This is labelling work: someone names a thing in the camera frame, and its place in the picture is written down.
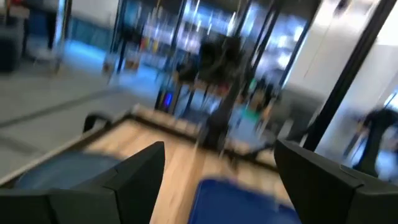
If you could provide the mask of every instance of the black pole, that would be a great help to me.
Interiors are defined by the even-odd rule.
[[[251,66],[251,62],[253,61],[253,58],[256,55],[257,48],[260,45],[262,34],[264,33],[264,31],[265,31],[265,29],[266,29],[266,27],[268,25],[269,19],[271,18],[272,13],[274,12],[274,8],[275,8],[275,3],[274,3],[274,1],[272,1],[271,5],[269,6],[269,10],[267,12],[266,18],[264,19],[264,23],[262,24],[262,27],[261,27],[261,30],[260,30],[260,34],[257,37],[256,43],[254,44],[254,49],[251,52],[251,55],[249,57],[249,61],[248,61],[249,66]]]
[[[72,4],[73,0],[65,0],[65,5],[63,7],[63,19],[62,19],[62,31],[61,31],[61,41],[65,42],[65,39],[68,38],[68,28],[70,16],[72,14]]]
[[[394,95],[391,97],[391,99],[386,103],[386,105],[384,106],[384,108],[387,108],[388,105],[391,103],[391,101],[394,99],[394,97],[396,97],[397,92],[394,93]]]
[[[116,12],[116,18],[114,20],[114,25],[113,25],[113,33],[112,33],[112,40],[111,40],[111,46],[109,48],[109,52],[114,52],[116,50],[116,37],[118,35],[118,30],[120,28],[120,20],[124,19],[122,14],[124,15],[124,11],[126,10],[126,4],[127,0],[119,0],[118,2],[118,11]]]
[[[243,29],[243,25],[244,25],[244,21],[245,18],[248,16],[249,14],[249,9],[250,9],[250,5],[251,5],[252,0],[248,0],[245,7],[244,7],[244,11],[241,15],[241,20],[239,21],[238,27],[235,30],[235,34],[234,36],[239,37],[241,34],[241,31]]]
[[[309,132],[305,141],[304,148],[310,151],[315,151],[317,148],[396,2],[397,0],[380,1],[322,111],[315,120],[313,129]]]
[[[173,36],[172,36],[173,38],[172,38],[172,43],[170,46],[169,55],[167,56],[166,62],[164,65],[165,69],[167,69],[169,67],[170,62],[173,57],[173,54],[175,52],[175,49],[177,48],[178,31],[180,30],[180,27],[181,27],[182,17],[184,15],[184,9],[185,9],[186,4],[187,4],[187,0],[182,0],[181,5],[180,5],[180,10],[178,12],[177,25],[175,26],[175,30],[173,31]]]
[[[9,16],[10,16],[10,7],[11,7],[11,2],[9,2],[9,1],[11,1],[11,0],[5,0],[5,7],[6,7],[6,15],[4,16],[4,25],[6,25],[7,24],[7,21],[8,21],[8,19],[9,19]]]
[[[254,65],[250,71],[253,76],[256,73],[257,67],[260,64],[262,55],[263,55],[264,51],[266,50],[269,38],[271,37],[272,31],[274,30],[276,20],[278,20],[280,11],[282,10],[283,3],[284,3],[284,0],[280,0],[275,3],[275,11],[274,11],[272,19],[269,23],[269,27],[267,29],[266,35],[264,36],[264,39],[262,40],[262,42],[259,46],[259,54],[257,55],[256,61],[254,62]]]
[[[122,49],[120,51],[120,56],[119,56],[119,63],[118,63],[118,67],[116,69],[117,74],[119,74],[120,71],[122,70],[122,66],[123,66],[123,62],[124,62],[124,55],[126,54],[126,47],[127,47],[127,40],[126,40],[126,38],[123,38]]]
[[[285,83],[285,80],[286,80],[286,78],[287,78],[287,75],[289,74],[290,69],[292,68],[293,63],[294,63],[294,61],[295,61],[295,58],[296,58],[296,56],[297,56],[297,54],[298,54],[298,52],[299,52],[299,50],[300,50],[300,47],[301,47],[301,45],[303,44],[304,38],[305,38],[305,36],[307,35],[308,30],[310,29],[310,27],[311,27],[311,25],[312,25],[312,23],[313,23],[313,21],[314,21],[315,14],[316,14],[317,11],[318,11],[319,5],[320,5],[320,1],[314,1],[314,2],[313,2],[312,17],[311,17],[311,19],[306,23],[306,25],[305,25],[305,27],[304,27],[304,29],[303,29],[303,32],[301,33],[300,37],[298,38],[298,41],[297,41],[297,43],[296,43],[296,46],[294,47],[294,50],[293,50],[293,52],[292,52],[292,55],[290,56],[289,62],[288,62],[288,64],[286,65],[286,68],[285,68],[285,70],[284,70],[284,73],[283,73],[283,75],[282,75],[282,78],[279,80],[279,86],[282,86],[282,85]]]
[[[180,10],[178,12],[177,25],[175,26],[175,30],[173,31],[173,36],[172,36],[173,37],[172,44],[171,44],[172,52],[175,50],[175,48],[177,46],[178,31],[180,30],[180,27],[181,27],[182,17],[184,15],[184,9],[185,9],[186,4],[187,4],[187,0],[182,0],[181,5],[180,5]]]

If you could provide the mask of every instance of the glass door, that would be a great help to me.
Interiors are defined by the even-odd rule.
[[[263,41],[262,47],[265,46],[265,49],[257,62],[258,64],[254,65],[256,79],[265,78],[274,85],[283,84],[319,7],[318,1],[311,2],[312,4],[299,0],[286,1],[282,5],[274,26],[268,27],[268,29],[272,29],[268,31],[271,32],[271,35],[267,42]],[[264,11],[257,9],[259,14],[264,14]],[[247,26],[247,28],[252,27],[251,32],[247,34],[249,40],[253,40],[262,26],[257,20],[253,22],[253,25],[248,24]],[[260,50],[256,52],[255,58],[259,56],[260,52]]]
[[[368,29],[371,29],[372,32],[364,32],[364,34],[371,34],[372,38],[377,36],[377,39],[373,44],[368,39],[366,42],[372,45],[361,46],[361,49],[369,48],[367,54],[360,55],[364,59],[363,63],[360,64],[361,66],[358,70],[353,71],[354,75],[343,76],[344,73],[341,75],[343,76],[341,78],[351,77],[352,80],[350,80],[349,85],[345,83],[343,87],[335,87],[332,91],[333,96],[330,97],[324,106],[326,109],[320,113],[321,122],[317,123],[322,124],[321,128],[326,127],[326,131],[321,136],[316,152],[351,167],[358,165],[364,155],[369,155],[365,146],[369,139],[371,126],[363,123],[366,120],[365,118],[370,118],[369,114],[380,111],[383,108],[388,108],[392,111],[396,110],[395,91],[398,86],[396,60],[398,58],[398,33],[396,32],[396,20],[398,18],[398,6],[395,5],[391,12],[389,12],[391,8],[389,10],[386,9],[387,6],[382,9],[380,5],[375,4],[375,8],[374,15],[368,24]],[[383,23],[377,23],[383,24],[380,31],[380,27],[373,27],[375,24],[373,21],[375,20],[383,20]],[[345,80],[339,80],[338,84],[344,82]],[[335,93],[336,90],[345,87],[347,87],[347,90],[344,94],[337,95]],[[331,111],[328,108],[330,108],[331,103],[335,103],[332,99],[338,97],[341,97],[342,100],[339,102],[333,116],[331,116],[331,121],[326,124],[323,120],[324,115],[327,111]],[[371,148],[372,152],[374,152],[372,159],[368,159],[366,163],[367,170],[373,170],[374,175],[384,180],[398,180],[398,174],[396,173],[398,170],[397,144],[395,144],[396,133],[396,130],[384,130],[381,133],[383,137],[378,138],[379,144],[377,144],[377,147],[372,146]],[[311,138],[308,138],[310,139],[306,142],[308,146],[311,146],[312,142],[315,142],[314,139],[317,139],[314,134],[311,135]]]

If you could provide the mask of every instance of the metal frame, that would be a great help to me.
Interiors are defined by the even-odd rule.
[[[186,4],[187,4],[187,0],[181,1],[180,10],[178,11],[177,25],[175,26],[175,29],[173,32],[173,39],[172,39],[172,45],[171,45],[172,52],[177,47],[178,31],[180,30],[180,27],[181,27],[182,17],[184,15],[184,9],[185,9]]]
[[[292,52],[292,56],[290,56],[290,60],[289,60],[287,66],[286,66],[286,68],[285,68],[285,70],[284,70],[284,73],[283,73],[283,75],[282,75],[282,78],[281,78],[280,81],[279,81],[279,86],[282,86],[282,85],[285,83],[285,81],[286,81],[286,79],[287,79],[287,76],[288,76],[288,74],[289,74],[290,70],[292,69],[292,66],[293,66],[293,64],[294,64],[294,62],[295,62],[295,59],[296,59],[296,57],[297,57],[297,54],[299,53],[299,50],[300,50],[300,48],[301,48],[301,46],[302,46],[302,44],[303,44],[303,42],[304,42],[304,39],[305,39],[305,37],[307,36],[307,33],[308,33],[308,31],[310,30],[310,27],[311,27],[312,24],[313,24],[313,21],[314,21],[314,19],[315,19],[315,15],[317,14],[317,11],[318,11],[318,9],[319,9],[320,4],[321,4],[321,1],[319,1],[319,0],[314,0],[314,3],[313,3],[313,11],[312,11],[312,17],[311,17],[311,19],[306,23],[306,25],[305,25],[305,27],[304,27],[304,29],[303,29],[303,32],[301,33],[300,37],[298,38],[298,41],[297,41],[297,43],[296,43],[296,46],[294,47],[294,50],[293,50],[293,52]]]
[[[69,21],[72,15],[72,4],[73,0],[64,0],[64,6],[63,6],[63,18],[62,18],[62,31],[61,31],[61,37],[60,37],[60,43],[64,44],[65,39],[67,38],[67,32],[69,28]]]
[[[397,0],[380,0],[335,87],[315,120],[313,129],[309,132],[304,143],[304,148],[315,151],[319,145],[396,2]]]
[[[276,20],[278,20],[279,14],[282,10],[282,6],[284,5],[284,3],[285,3],[285,0],[276,1],[274,3],[274,5],[275,5],[274,8],[270,9],[270,11],[273,10],[274,12],[272,14],[272,19],[269,22],[269,26],[267,28],[266,35],[264,36],[264,38],[259,46],[259,53],[257,55],[256,61],[254,62],[254,65],[251,70],[253,75],[256,74],[257,67],[259,66],[261,57],[262,57],[264,51],[266,50],[266,47],[267,47],[268,41],[271,37],[272,31],[274,30]]]
[[[115,45],[115,40],[116,40],[116,36],[118,33],[118,26],[119,26],[119,20],[120,20],[120,13],[123,10],[123,6],[124,8],[126,8],[126,2],[127,0],[119,0],[118,1],[118,11],[116,12],[116,17],[114,20],[114,25],[113,25],[113,32],[112,32],[112,40],[111,40],[111,46],[109,47],[109,52],[114,52],[114,45]]]
[[[267,28],[267,25],[269,23],[269,19],[271,18],[272,13],[274,12],[274,8],[275,8],[275,1],[272,0],[271,5],[268,9],[266,18],[264,19],[264,23],[262,24],[261,30],[260,30],[260,34],[257,37],[256,43],[254,44],[254,48],[253,51],[249,57],[248,60],[248,64],[251,65],[251,62],[253,61],[254,56],[256,55],[257,49],[259,48],[260,42],[261,42],[261,37],[265,31],[265,29]]]
[[[244,7],[244,11],[240,15],[241,20],[239,21],[238,27],[236,28],[235,34],[234,34],[234,36],[236,36],[236,37],[239,37],[242,32],[244,21],[246,20],[246,17],[248,16],[251,3],[252,3],[252,0],[247,1],[246,5]]]

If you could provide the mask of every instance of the white wall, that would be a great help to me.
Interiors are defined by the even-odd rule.
[[[382,107],[398,86],[397,18],[396,5],[322,137],[317,153],[342,155],[356,129],[356,123],[349,115],[366,114]]]
[[[73,0],[72,14],[103,26],[113,27],[118,0]]]
[[[338,1],[324,0],[285,83],[327,99],[370,14],[352,5],[336,16]]]

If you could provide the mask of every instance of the blue light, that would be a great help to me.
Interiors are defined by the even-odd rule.
[[[165,106],[168,108],[170,106],[170,104],[172,103],[172,98],[173,98],[173,94],[172,93],[167,93],[166,94],[166,100],[165,100]]]

